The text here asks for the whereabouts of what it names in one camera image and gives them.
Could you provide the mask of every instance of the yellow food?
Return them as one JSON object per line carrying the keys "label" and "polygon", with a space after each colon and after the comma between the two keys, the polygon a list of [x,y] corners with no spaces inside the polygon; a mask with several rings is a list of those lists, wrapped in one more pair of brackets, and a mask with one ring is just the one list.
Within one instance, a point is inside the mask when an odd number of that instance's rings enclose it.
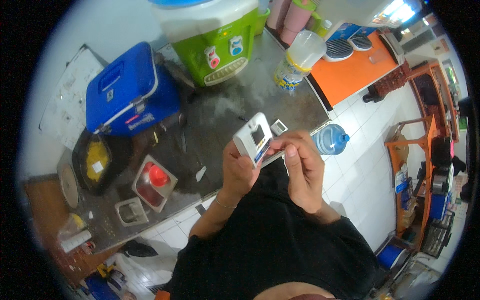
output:
{"label": "yellow food", "polygon": [[105,169],[108,163],[108,151],[103,146],[102,142],[90,142],[87,151],[87,177],[91,180],[98,181],[100,176],[103,173],[103,170],[99,171],[98,173],[95,172],[93,167],[94,164],[100,162],[102,168]]}

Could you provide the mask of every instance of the person's right hand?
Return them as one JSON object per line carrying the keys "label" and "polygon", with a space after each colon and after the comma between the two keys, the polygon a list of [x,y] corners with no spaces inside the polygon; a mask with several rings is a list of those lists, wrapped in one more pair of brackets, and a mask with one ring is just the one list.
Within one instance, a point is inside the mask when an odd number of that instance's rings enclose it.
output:
{"label": "person's right hand", "polygon": [[326,206],[322,199],[325,163],[306,131],[285,132],[270,142],[267,154],[285,150],[290,182],[288,194],[306,213],[315,214]]}

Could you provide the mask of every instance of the person's left hand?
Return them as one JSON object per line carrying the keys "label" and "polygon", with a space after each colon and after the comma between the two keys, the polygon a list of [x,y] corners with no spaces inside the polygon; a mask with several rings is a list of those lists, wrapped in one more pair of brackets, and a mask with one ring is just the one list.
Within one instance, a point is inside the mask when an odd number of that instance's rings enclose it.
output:
{"label": "person's left hand", "polygon": [[240,201],[257,181],[261,164],[260,160],[253,168],[252,160],[248,156],[241,156],[233,141],[230,141],[223,150],[222,193]]}

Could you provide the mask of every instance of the hand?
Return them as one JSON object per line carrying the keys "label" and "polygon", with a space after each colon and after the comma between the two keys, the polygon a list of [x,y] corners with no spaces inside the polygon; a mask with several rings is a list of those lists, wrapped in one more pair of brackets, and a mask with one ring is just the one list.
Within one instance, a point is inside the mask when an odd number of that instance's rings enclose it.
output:
{"label": "hand", "polygon": [[260,160],[253,168],[252,160],[248,156],[241,156],[233,141],[230,141],[223,150],[223,187],[219,193],[238,203],[257,181],[261,164]]}
{"label": "hand", "polygon": [[322,199],[325,163],[306,131],[285,132],[270,142],[267,154],[285,150],[290,182],[288,194],[306,213],[315,214],[327,206]]}

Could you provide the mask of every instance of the person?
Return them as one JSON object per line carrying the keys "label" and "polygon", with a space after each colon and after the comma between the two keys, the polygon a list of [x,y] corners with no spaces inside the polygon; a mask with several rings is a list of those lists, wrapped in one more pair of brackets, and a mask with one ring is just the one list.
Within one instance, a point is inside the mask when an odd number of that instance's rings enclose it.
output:
{"label": "person", "polygon": [[313,140],[307,132],[285,132],[267,154],[282,150],[285,164],[279,158],[260,171],[233,141],[225,147],[223,187],[178,254],[164,287],[170,299],[368,294],[377,260],[349,219],[322,199],[324,162]]}

